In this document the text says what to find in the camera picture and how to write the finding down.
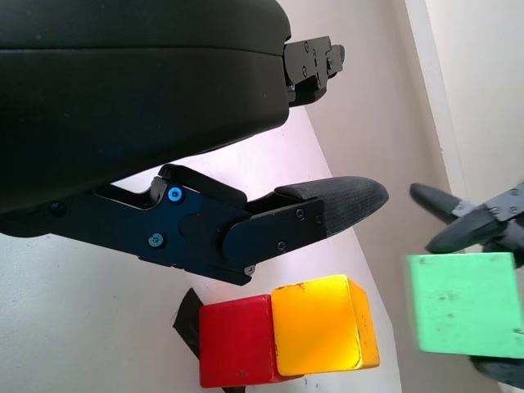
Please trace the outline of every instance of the wooden block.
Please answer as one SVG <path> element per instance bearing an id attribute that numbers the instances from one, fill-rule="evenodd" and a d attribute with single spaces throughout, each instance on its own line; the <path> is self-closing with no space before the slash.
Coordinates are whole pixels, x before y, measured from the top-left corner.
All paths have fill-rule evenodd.
<path id="1" fill-rule="evenodd" d="M 235 387 L 294 379 L 278 373 L 271 298 L 261 295 L 200 309 L 202 387 Z"/>
<path id="2" fill-rule="evenodd" d="M 512 254 L 411 255 L 408 263 L 421 350 L 524 358 Z"/>
<path id="3" fill-rule="evenodd" d="M 282 375 L 377 367 L 368 298 L 346 276 L 287 285 L 271 294 Z"/>

